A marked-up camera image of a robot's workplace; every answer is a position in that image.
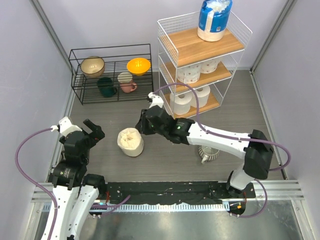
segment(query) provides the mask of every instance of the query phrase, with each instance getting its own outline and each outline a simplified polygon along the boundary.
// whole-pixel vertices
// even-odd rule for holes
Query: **plastic packaging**
[[[200,78],[202,63],[182,67],[177,70],[177,79],[184,84],[193,84]]]
[[[186,114],[190,110],[190,102],[192,99],[192,93],[187,92],[174,96],[170,93],[170,108],[173,109],[173,112],[177,115]]]
[[[203,1],[198,25],[199,38],[216,42],[225,34],[232,0],[205,0]]]
[[[139,156],[144,150],[144,140],[137,129],[129,127],[118,134],[117,144],[130,157]]]
[[[199,108],[204,107],[207,102],[208,102],[208,98],[210,95],[210,87],[207,86],[203,86],[200,88],[195,89],[196,95],[198,97],[198,101],[199,101]],[[196,108],[197,107],[197,102],[196,102],[196,97],[194,94],[192,94],[192,100],[191,100],[191,106]]]
[[[201,65],[201,73],[202,74],[210,74],[210,73],[214,72],[217,69],[220,61],[221,61],[220,57],[216,57],[214,59],[204,61]]]

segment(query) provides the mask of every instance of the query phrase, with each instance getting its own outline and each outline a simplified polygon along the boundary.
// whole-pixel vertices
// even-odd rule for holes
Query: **pink mug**
[[[134,81],[126,82],[126,83],[120,83],[120,87],[122,91],[124,91],[126,94],[133,92],[137,89],[137,84]]]
[[[118,81],[122,91],[126,94],[133,92],[137,89],[137,84],[133,81],[132,74],[130,72],[122,72],[118,75]]]

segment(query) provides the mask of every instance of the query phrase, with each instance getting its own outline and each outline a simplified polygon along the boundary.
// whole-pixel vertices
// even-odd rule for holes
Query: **wooden table surface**
[[[155,78],[155,89],[158,80]],[[146,100],[91,103],[81,105],[74,100],[71,118],[84,126],[89,118],[105,133],[90,151],[87,173],[99,174],[108,182],[133,181],[226,181],[232,170],[243,161],[226,152],[206,164],[201,164],[197,146],[173,144],[160,135],[142,136],[144,150],[138,157],[123,154],[117,145],[118,133],[134,128],[141,109],[149,107]],[[263,131],[269,137],[266,123],[248,71],[237,71],[221,107],[200,115],[204,125],[231,132]],[[277,167],[274,156],[271,167]],[[270,172],[269,180],[282,180],[280,171]]]

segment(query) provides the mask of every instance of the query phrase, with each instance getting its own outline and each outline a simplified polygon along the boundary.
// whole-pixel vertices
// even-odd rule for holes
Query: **orange bowl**
[[[134,58],[130,60],[126,65],[128,71],[137,76],[142,76],[143,74],[148,72],[150,67],[150,61],[142,57]]]

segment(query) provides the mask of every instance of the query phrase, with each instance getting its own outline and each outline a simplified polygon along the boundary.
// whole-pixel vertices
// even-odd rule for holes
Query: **blue and white package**
[[[227,27],[232,0],[203,1],[198,25],[198,36],[209,42],[219,41]]]

